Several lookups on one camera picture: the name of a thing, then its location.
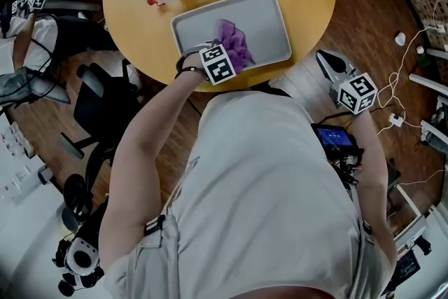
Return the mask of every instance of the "device screen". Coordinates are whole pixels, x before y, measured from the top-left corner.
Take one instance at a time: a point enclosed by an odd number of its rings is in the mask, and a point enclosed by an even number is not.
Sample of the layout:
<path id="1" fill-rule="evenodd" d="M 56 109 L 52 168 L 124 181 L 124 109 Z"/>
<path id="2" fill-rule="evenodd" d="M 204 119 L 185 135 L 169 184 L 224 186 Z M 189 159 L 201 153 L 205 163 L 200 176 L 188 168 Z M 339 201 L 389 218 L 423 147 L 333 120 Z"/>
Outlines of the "device screen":
<path id="1" fill-rule="evenodd" d="M 326 128 L 318 128 L 317 131 L 324 146 L 353 146 L 345 131 Z"/>

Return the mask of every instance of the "yellow wooden table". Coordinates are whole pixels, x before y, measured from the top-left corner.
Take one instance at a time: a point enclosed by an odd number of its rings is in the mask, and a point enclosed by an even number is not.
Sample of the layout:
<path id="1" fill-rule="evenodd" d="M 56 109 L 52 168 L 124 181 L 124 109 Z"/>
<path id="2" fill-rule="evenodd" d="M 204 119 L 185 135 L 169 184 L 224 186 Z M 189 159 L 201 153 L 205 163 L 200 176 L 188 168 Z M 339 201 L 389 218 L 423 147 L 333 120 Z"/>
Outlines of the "yellow wooden table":
<path id="1" fill-rule="evenodd" d="M 123 55 L 151 78 L 171 83 L 179 59 L 171 31 L 172 18 L 215 1 L 218 0 L 181 0 L 161 7 L 149 6 L 146 0 L 103 0 L 103 4 L 108 29 Z M 333 14 L 335 0 L 278 1 L 293 56 L 285 62 L 243 71 L 217 86 L 205 83 L 199 91 L 236 90 L 274 78 L 317 44 Z"/>

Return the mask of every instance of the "gray tray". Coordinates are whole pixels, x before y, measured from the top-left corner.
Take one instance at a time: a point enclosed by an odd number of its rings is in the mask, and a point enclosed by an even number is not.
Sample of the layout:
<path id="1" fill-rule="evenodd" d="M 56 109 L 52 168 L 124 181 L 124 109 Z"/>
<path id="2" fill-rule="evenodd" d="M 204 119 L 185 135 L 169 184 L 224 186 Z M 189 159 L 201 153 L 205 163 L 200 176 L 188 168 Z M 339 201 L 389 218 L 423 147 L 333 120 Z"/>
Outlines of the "gray tray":
<path id="1" fill-rule="evenodd" d="M 218 36 L 221 19 L 229 20 L 246 35 L 255 64 L 246 69 L 291 57 L 291 46 L 277 0 L 222 0 L 173 18 L 171 28 L 179 53 Z"/>

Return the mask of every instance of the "purple towel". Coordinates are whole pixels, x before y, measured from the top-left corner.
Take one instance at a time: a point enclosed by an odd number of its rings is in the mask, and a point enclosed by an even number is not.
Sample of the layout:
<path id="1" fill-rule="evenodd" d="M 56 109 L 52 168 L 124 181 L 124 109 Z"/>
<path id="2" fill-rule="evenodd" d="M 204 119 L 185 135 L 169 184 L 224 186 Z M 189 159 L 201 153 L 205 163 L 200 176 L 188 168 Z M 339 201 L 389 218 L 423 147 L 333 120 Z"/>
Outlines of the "purple towel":
<path id="1" fill-rule="evenodd" d="M 218 28 L 218 40 L 223 44 L 237 74 L 253 62 L 246 44 L 244 32 L 235 27 L 233 22 L 221 20 Z"/>

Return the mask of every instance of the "wrist strap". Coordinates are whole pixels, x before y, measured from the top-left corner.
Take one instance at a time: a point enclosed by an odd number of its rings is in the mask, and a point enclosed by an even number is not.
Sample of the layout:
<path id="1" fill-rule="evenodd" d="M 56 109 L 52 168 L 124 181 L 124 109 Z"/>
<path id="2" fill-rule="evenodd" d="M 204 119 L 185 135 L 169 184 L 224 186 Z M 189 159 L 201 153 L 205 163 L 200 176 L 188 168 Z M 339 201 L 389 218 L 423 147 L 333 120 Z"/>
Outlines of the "wrist strap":
<path id="1" fill-rule="evenodd" d="M 183 72 L 186 72 L 186 71 L 200 72 L 202 75 L 204 75 L 206 80 L 209 79 L 205 70 L 201 69 L 200 67 L 186 67 L 184 69 L 181 69 L 174 78 L 178 78 L 180 74 L 182 74 Z"/>

